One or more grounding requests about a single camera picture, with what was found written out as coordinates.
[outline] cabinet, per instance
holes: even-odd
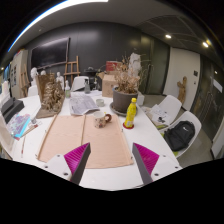
[[[10,68],[10,85],[12,97],[20,99],[23,97],[22,91],[20,89],[20,74],[27,71],[27,56],[28,50],[22,50],[17,53],[12,61]]]

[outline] table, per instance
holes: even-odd
[[[104,99],[105,106],[101,107],[100,110],[106,113],[114,114],[109,107],[110,103],[112,102],[112,98],[102,97],[102,95],[92,96],[92,98],[94,101],[99,98]],[[39,96],[22,98],[20,100],[24,102],[25,106],[24,109],[20,111],[20,115],[24,115],[25,113],[34,115],[40,109]],[[159,155],[168,156],[175,164],[179,165],[174,154],[156,127],[152,124],[152,122],[138,105],[137,107],[138,113],[134,120],[135,127],[131,130],[123,129],[130,151],[132,151],[133,142],[138,143]],[[62,110],[58,116],[60,115],[70,115],[69,99],[64,100]],[[23,141],[22,139],[20,141],[15,140],[12,149],[7,152],[14,161],[34,165],[37,167],[44,165],[43,162],[36,159],[35,154],[40,147],[44,132],[47,130],[52,119],[52,117],[38,119],[38,121],[41,121],[42,124],[26,135],[23,158],[21,158]],[[122,124],[125,121],[125,117],[119,116],[119,120]],[[80,181],[80,186],[84,188],[103,190],[123,190],[140,187],[143,185],[143,182],[134,156],[133,160],[133,165],[124,167],[85,169]]]

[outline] paper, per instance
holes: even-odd
[[[102,95],[102,91],[98,90],[92,90],[90,93],[84,93],[84,92],[71,92],[71,96],[100,96]]]
[[[97,129],[94,117],[57,116],[46,135],[37,159],[48,162],[57,154],[66,154],[90,142],[91,153],[86,168],[112,168],[133,164],[124,133],[117,115],[106,127]]]
[[[48,162],[57,154],[66,154],[82,142],[85,116],[57,116],[48,130],[37,159]]]
[[[165,111],[162,110],[157,104],[154,105],[154,106],[151,108],[151,112],[154,113],[154,114],[159,115],[159,117],[165,117],[165,116],[166,116]]]
[[[170,125],[170,116],[157,104],[154,105],[152,108],[142,107],[142,110],[156,126]]]
[[[15,114],[11,120],[7,124],[7,128],[9,132],[16,138],[20,138],[27,125],[30,122],[30,115],[25,114],[23,116],[19,116],[18,114]]]
[[[104,128],[95,128],[93,116],[86,116],[82,144],[90,142],[86,168],[112,168],[133,164],[117,115]]]
[[[86,95],[72,97],[69,101],[69,108],[72,115],[84,115],[91,110],[100,110],[93,99]]]

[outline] cup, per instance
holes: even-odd
[[[103,107],[104,106],[104,100],[103,99],[97,99],[96,100],[96,105],[98,107]]]
[[[102,111],[94,112],[93,117],[94,117],[94,127],[96,128],[104,128],[106,126],[106,123],[108,123],[112,119],[112,116],[110,114],[105,114]]]

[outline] potted plant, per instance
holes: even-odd
[[[133,57],[130,61],[130,57],[125,56],[121,63],[114,66],[117,87],[113,89],[113,108],[120,113],[126,113],[131,99],[138,98],[139,85],[146,78],[146,69],[142,69],[140,60],[137,63],[139,64],[138,69],[133,64]]]

